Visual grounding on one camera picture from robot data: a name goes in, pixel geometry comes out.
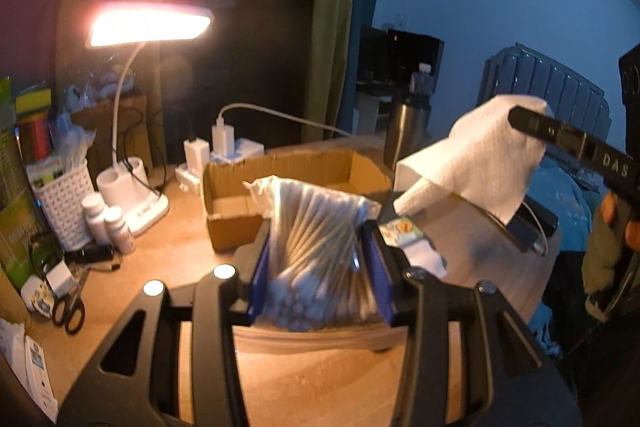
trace human hand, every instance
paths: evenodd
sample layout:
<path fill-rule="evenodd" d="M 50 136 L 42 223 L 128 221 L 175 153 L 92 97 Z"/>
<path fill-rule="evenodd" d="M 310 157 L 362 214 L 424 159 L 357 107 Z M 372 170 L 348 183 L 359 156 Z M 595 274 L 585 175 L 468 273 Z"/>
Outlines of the human hand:
<path fill-rule="evenodd" d="M 608 225 L 616 219 L 616 196 L 610 192 L 600 204 L 602 218 Z M 640 251 L 640 221 L 629 221 L 625 229 L 625 241 L 633 251 Z"/>

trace white plastic basket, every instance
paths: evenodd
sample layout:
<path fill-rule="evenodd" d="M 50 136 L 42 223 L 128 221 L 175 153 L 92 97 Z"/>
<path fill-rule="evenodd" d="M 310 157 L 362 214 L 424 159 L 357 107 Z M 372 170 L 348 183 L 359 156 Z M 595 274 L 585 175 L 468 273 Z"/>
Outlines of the white plastic basket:
<path fill-rule="evenodd" d="M 82 211 L 82 198 L 93 191 L 86 160 L 43 188 L 33 190 L 65 251 L 77 250 L 91 241 Z"/>

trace wooden tabletop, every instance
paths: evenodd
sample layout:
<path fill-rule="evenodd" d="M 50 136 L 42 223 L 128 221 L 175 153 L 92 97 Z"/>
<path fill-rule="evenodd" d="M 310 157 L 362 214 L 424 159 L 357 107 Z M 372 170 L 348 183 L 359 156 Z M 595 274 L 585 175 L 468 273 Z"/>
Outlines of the wooden tabletop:
<path fill-rule="evenodd" d="M 380 140 L 336 140 L 380 162 Z M 335 146 L 323 142 L 307 147 Z M 31 336 L 44 348 L 52 389 L 62 402 L 75 377 L 118 316 L 149 279 L 169 287 L 196 282 L 229 254 L 211 248 L 200 200 L 182 192 L 175 182 L 167 187 L 169 214 L 137 238 L 136 251 L 125 256 L 113 273 L 92 273 L 82 299 L 86 322 L 75 337 L 49 322 L 36 321 Z M 447 282 L 473 286 L 494 281 L 525 321 L 540 302 L 554 265 L 559 234 L 550 241 L 546 257 L 520 252 L 478 209 L 451 196 L 415 216 L 447 263 Z M 190 407 L 190 325 L 180 344 L 180 417 L 192 421 Z M 386 426 L 398 390 L 404 354 L 404 331 L 374 328 L 342 334 L 336 349 L 314 351 L 313 336 L 274 340 L 264 331 L 236 331 L 238 363 L 244 398 L 252 425 Z M 460 416 L 460 340 L 450 330 L 449 420 Z M 392 345 L 383 352 L 372 347 Z"/>

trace bed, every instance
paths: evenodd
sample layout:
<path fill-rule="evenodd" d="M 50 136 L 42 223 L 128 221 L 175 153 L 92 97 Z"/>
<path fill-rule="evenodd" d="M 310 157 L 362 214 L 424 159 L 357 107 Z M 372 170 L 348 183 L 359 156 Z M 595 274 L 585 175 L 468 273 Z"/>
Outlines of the bed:
<path fill-rule="evenodd" d="M 556 118 L 606 140 L 609 105 L 598 86 L 552 58 L 516 43 L 491 57 L 478 104 L 497 94 L 544 98 Z M 566 153 L 548 147 L 527 194 L 558 216 L 560 251 L 585 251 L 591 217 L 600 203 L 602 183 Z"/>

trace bag of cotton swabs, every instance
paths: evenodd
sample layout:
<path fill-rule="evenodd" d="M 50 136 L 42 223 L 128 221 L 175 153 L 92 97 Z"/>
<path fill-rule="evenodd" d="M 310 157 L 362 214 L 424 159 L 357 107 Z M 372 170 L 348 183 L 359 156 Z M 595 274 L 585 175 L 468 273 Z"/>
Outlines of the bag of cotton swabs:
<path fill-rule="evenodd" d="M 271 219 L 262 320 L 309 331 L 375 318 L 358 229 L 378 217 L 380 204 L 276 176 L 245 185 L 262 215 Z"/>

